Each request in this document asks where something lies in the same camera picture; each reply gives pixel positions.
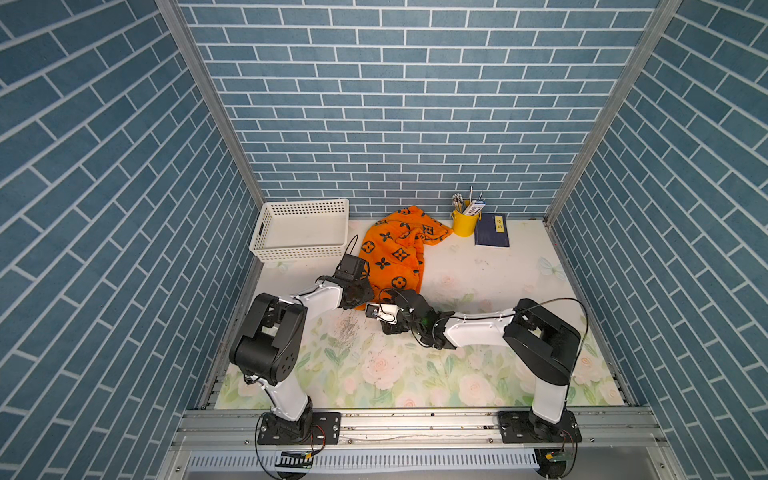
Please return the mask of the orange patterned plush pillowcase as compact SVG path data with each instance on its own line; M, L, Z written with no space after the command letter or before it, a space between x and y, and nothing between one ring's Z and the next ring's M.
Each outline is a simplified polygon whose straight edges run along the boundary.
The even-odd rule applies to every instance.
M452 234L450 227L416 206L397 210L371 226L360 247L360 257L369 264L374 302L391 303L392 290L419 293L425 274L425 248Z

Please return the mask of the white perforated plastic basket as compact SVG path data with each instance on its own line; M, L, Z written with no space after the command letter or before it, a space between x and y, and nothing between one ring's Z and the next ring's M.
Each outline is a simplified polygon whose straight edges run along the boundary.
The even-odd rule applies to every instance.
M267 202L249 250L262 263L340 258L347 245L347 199Z

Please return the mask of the dark blue book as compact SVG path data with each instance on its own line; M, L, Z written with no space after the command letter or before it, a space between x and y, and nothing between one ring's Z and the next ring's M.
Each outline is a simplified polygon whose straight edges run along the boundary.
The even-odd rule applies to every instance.
M477 246L508 248L510 239L506 217L482 214L475 226L474 241Z

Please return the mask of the blue white pencil box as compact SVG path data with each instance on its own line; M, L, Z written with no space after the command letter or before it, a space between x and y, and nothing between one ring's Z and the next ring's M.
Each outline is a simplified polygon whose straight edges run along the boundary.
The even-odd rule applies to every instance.
M466 205L462 214L468 217L477 216L483 210L485 205L486 203L483 200L472 200Z

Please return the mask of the yellow bucket pen holder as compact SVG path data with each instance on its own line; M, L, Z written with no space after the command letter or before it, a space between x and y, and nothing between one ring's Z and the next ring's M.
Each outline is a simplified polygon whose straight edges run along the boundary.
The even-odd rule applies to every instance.
M481 214L465 215L462 212L454 210L451 213L453 221L453 233L459 237L467 238L474 235L476 225L481 218Z

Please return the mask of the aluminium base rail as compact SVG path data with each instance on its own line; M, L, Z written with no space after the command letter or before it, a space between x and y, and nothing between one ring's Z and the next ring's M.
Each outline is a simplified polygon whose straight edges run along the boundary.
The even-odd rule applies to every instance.
M571 407L583 447L658 446L666 441L648 407ZM175 432L176 450L245 450L260 410L187 410ZM339 448L458 447L502 443L494 408L342 409Z

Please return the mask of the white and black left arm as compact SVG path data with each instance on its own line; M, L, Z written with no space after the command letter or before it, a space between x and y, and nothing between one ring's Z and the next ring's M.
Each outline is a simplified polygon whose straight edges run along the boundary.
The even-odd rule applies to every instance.
M374 297L368 279L321 276L308 291L287 297L261 293L232 341L229 362L271 401L270 413L291 427L307 423L310 397L293 370L307 322L336 309L354 309Z

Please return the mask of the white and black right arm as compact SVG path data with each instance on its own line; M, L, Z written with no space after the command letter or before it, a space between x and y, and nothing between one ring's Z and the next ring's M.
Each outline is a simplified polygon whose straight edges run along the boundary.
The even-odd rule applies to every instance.
M530 422L554 427L563 419L583 336L543 303L523 298L509 309L466 314L438 311L413 290L389 289L383 302L366 305L365 315L385 334L409 332L425 348L511 349L535 377Z

